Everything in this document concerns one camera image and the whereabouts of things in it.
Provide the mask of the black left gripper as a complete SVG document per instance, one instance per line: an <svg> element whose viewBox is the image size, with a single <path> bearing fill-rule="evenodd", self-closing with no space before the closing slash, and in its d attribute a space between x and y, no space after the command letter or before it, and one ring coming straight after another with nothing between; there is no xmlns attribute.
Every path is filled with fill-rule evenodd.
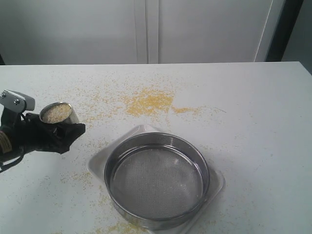
<svg viewBox="0 0 312 234"><path fill-rule="evenodd" d="M39 114L16 113L4 108L0 119L0 159L10 161L32 151L63 154L85 131L83 123L48 124Z"/></svg>

